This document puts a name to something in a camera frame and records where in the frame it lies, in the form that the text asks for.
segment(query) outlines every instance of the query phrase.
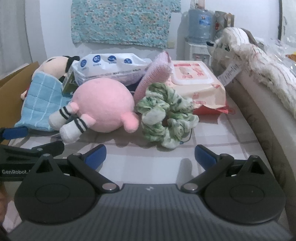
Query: white sock with black stripes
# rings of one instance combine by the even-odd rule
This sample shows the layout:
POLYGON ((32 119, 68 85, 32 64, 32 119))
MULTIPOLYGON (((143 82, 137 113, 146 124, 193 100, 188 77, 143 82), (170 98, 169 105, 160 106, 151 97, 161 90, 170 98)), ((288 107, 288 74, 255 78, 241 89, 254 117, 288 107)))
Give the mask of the white sock with black stripes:
POLYGON ((59 130, 59 133, 65 143, 73 143, 79 139, 88 127, 89 126, 87 126, 84 120, 78 118, 63 125, 59 130))
POLYGON ((48 123, 54 130, 58 131, 64 124, 66 124, 72 113, 73 110, 70 105, 64 106, 49 116, 48 123))

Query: wet wipes package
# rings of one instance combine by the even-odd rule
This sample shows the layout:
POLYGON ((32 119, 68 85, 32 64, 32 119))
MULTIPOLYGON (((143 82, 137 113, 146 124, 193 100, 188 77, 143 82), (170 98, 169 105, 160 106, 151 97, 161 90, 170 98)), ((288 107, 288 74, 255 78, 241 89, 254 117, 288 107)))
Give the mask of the wet wipes package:
POLYGON ((132 53, 89 54, 72 64, 78 85, 95 78, 118 80, 125 86, 135 84, 151 63, 132 53))

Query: blue cloth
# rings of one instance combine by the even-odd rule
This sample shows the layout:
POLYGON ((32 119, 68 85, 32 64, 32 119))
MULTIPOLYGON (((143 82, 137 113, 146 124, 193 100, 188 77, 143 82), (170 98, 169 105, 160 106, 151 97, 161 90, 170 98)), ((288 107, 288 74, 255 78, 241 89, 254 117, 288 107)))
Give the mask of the blue cloth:
POLYGON ((21 119, 15 127, 54 131, 48 124, 50 114, 66 106, 70 100, 70 97, 62 95, 62 83, 57 78, 38 72, 31 82, 22 107, 21 119))
POLYGON ((180 0, 73 0, 72 40, 164 49, 180 9, 180 0))

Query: water bottle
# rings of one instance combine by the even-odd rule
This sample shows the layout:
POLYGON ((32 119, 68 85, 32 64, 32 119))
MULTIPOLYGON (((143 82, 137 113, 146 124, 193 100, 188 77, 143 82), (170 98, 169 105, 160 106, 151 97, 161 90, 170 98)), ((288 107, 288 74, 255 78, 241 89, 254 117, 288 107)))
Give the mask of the water bottle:
POLYGON ((215 37, 215 14, 205 9, 205 0, 199 0, 195 9, 188 11, 187 41, 194 44, 206 45, 215 37))

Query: green scrunchie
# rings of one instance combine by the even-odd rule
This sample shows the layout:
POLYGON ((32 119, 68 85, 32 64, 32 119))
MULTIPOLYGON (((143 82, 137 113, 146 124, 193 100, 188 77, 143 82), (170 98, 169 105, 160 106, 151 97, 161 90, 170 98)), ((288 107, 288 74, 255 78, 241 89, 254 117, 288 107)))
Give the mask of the green scrunchie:
POLYGON ((184 99, 174 89, 163 83, 153 83, 146 96, 138 102, 136 110, 142 114, 141 125, 144 136, 151 142, 174 149, 199 122, 193 115, 192 101, 184 99), (162 121, 168 118, 168 127, 162 121))

